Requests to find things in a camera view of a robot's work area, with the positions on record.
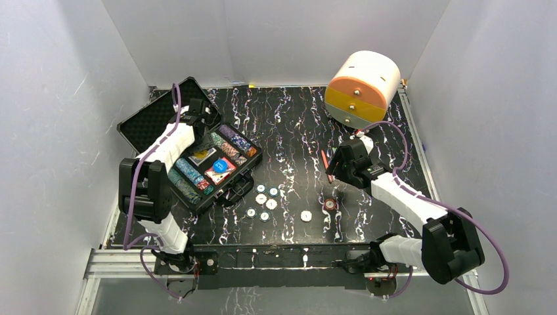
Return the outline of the blue small blind button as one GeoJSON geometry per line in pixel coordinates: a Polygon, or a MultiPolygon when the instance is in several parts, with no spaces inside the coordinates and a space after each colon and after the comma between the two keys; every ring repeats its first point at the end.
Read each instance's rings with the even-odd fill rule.
{"type": "Polygon", "coordinates": [[[216,173],[224,173],[228,169],[228,164],[224,159],[217,159],[212,166],[216,173]]]}

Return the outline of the red playing card deck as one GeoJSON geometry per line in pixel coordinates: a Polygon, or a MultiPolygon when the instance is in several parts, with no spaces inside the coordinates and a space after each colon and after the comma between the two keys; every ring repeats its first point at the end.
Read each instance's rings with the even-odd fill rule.
{"type": "Polygon", "coordinates": [[[205,175],[216,185],[220,184],[236,170],[236,166],[227,158],[217,159],[213,165],[205,171],[205,175]]]}

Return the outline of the yellow big blind button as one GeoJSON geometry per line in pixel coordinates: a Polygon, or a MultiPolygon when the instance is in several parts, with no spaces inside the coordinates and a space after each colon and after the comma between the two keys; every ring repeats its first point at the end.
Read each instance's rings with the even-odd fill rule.
{"type": "Polygon", "coordinates": [[[210,150],[201,150],[193,153],[193,158],[196,160],[203,160],[206,159],[210,154],[210,150]]]}

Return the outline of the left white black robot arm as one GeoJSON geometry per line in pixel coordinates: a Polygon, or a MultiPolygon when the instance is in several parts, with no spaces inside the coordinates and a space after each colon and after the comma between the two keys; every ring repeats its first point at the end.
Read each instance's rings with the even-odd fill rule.
{"type": "Polygon", "coordinates": [[[154,239],[153,252],[161,261],[188,273],[196,265],[196,255],[189,251],[191,242],[171,214],[169,173],[180,155],[204,138],[218,112],[210,102],[196,98],[187,105],[176,100],[173,109],[174,114],[147,149],[121,161],[118,207],[154,239]]]}

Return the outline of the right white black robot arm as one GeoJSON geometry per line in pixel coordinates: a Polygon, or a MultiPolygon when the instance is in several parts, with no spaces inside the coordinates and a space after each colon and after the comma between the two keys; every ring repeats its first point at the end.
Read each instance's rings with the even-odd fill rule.
{"type": "Polygon", "coordinates": [[[367,136],[342,142],[326,168],[327,175],[389,206],[418,230],[418,237],[386,234],[370,243],[368,253],[339,265],[353,272],[356,263],[363,263],[365,271],[385,272],[395,264],[405,264],[425,270],[439,284],[481,266],[485,254],[476,227],[426,201],[424,194],[400,180],[394,170],[373,162],[371,150],[367,136]]]}

